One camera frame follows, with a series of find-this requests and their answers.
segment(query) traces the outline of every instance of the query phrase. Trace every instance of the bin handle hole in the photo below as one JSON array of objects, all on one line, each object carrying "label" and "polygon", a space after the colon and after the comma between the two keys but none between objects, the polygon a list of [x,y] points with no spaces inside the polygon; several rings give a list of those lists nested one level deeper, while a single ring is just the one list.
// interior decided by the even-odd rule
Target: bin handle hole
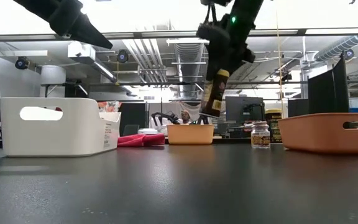
[{"label": "bin handle hole", "polygon": [[63,117],[63,111],[57,106],[25,106],[19,115],[24,121],[58,121]]},{"label": "bin handle hole", "polygon": [[358,130],[358,121],[346,121],[342,127],[347,130]]}]

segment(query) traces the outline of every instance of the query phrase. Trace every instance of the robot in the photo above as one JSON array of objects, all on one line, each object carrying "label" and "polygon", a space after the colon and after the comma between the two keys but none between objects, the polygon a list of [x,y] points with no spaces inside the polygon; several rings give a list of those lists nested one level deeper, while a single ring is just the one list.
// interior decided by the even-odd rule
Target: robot
[{"label": "robot", "polygon": [[[50,24],[58,35],[67,39],[112,48],[108,41],[81,13],[78,0],[14,0],[28,11]],[[227,6],[232,0],[201,0],[208,6],[207,16],[198,28],[197,36],[209,40],[209,59],[200,114],[217,117],[229,76],[244,62],[254,62],[255,55],[246,40],[255,29],[255,18],[264,0],[234,0],[230,14],[216,19],[215,4]],[[209,21],[212,12],[213,21]]]}]

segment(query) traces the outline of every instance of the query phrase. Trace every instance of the glass jar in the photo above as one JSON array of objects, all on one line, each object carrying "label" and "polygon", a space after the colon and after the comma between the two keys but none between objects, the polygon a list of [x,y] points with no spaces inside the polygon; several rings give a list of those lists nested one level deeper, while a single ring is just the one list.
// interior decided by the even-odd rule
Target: glass jar
[{"label": "glass jar", "polygon": [[252,126],[251,146],[253,149],[270,149],[270,131],[266,121]]}]

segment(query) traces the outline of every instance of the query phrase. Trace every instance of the security camera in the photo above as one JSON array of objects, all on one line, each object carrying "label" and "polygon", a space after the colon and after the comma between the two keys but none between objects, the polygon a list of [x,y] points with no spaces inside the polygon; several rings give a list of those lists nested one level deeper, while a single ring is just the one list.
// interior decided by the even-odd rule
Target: security camera
[{"label": "security camera", "polygon": [[20,70],[28,69],[30,66],[30,61],[27,60],[27,57],[19,57],[15,63],[15,67]]},{"label": "security camera", "polygon": [[120,50],[118,55],[117,55],[117,61],[119,63],[125,63],[127,62],[129,59],[128,53],[126,50]]}]

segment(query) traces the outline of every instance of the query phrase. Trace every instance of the table surface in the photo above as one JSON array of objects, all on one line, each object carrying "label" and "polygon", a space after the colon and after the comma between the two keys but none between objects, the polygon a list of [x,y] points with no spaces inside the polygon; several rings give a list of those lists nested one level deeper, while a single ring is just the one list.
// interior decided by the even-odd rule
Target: table surface
[{"label": "table surface", "polygon": [[0,223],[358,223],[358,156],[249,144],[6,158]]}]

